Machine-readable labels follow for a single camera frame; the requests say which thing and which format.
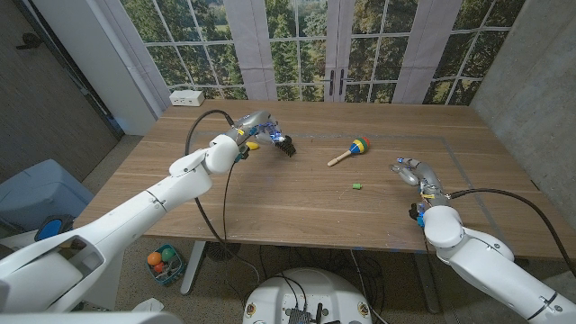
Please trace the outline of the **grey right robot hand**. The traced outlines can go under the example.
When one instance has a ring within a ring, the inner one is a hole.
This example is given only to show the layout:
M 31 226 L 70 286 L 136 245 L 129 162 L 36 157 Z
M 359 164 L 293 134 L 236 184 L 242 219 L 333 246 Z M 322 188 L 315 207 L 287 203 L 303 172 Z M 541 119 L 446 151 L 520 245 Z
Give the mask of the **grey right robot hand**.
M 440 179 L 429 164 L 415 158 L 399 157 L 390 168 L 406 184 L 418 188 L 423 203 L 428 207 L 450 205 Z

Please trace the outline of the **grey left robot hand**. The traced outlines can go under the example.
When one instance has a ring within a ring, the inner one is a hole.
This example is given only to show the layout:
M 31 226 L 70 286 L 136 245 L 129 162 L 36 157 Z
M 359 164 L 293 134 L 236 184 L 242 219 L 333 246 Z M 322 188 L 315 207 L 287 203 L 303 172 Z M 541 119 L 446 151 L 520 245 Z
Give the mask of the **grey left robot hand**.
M 259 144 L 275 144 L 286 140 L 279 121 L 268 111 L 252 112 L 240 118 L 226 135 L 238 145 L 244 144 L 251 137 Z

